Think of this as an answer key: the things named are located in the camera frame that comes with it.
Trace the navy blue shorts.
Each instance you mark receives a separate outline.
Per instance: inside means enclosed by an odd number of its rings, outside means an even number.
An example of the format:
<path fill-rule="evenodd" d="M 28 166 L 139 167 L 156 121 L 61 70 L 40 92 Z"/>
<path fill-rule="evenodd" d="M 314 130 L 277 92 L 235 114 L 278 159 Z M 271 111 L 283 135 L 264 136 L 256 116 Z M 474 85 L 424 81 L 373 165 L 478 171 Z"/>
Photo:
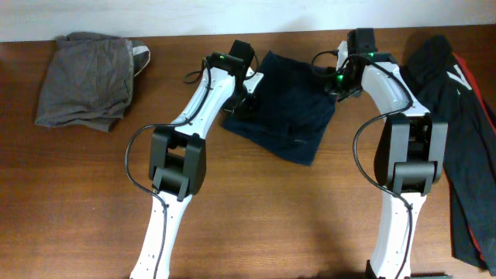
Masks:
<path fill-rule="evenodd" d="M 326 81 L 318 75 L 334 70 L 268 52 L 260 66 L 263 79 L 255 106 L 245 116 L 228 117 L 222 127 L 284 160 L 312 165 L 336 110 L 336 97 L 326 92 Z"/>

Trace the black garment with red trim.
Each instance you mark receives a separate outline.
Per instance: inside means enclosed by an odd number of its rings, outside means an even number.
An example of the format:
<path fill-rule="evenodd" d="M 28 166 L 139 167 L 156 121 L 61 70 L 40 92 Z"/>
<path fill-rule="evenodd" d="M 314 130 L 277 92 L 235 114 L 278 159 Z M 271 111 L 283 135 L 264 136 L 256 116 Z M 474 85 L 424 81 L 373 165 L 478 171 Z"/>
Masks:
<path fill-rule="evenodd" d="M 414 96 L 448 123 L 453 256 L 495 274 L 495 115 L 466 61 L 443 35 L 428 38 L 401 67 Z"/>

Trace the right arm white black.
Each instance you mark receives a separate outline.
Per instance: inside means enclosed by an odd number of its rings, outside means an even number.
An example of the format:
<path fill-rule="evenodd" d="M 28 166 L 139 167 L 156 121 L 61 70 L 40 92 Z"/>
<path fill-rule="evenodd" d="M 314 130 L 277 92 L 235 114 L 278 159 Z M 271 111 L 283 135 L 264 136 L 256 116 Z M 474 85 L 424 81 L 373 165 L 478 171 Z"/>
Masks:
<path fill-rule="evenodd" d="M 412 94 L 390 53 L 375 45 L 374 30 L 354 29 L 333 55 L 327 74 L 328 92 L 343 101 L 366 92 L 379 115 L 365 122 L 352 143 L 353 158 L 361 133 L 382 120 L 384 128 L 374 158 L 374 175 L 359 172 L 381 191 L 379 232 L 367 261 L 367 278 L 410 278 L 412 241 L 419 213 L 443 170 L 448 124 L 439 120 Z"/>

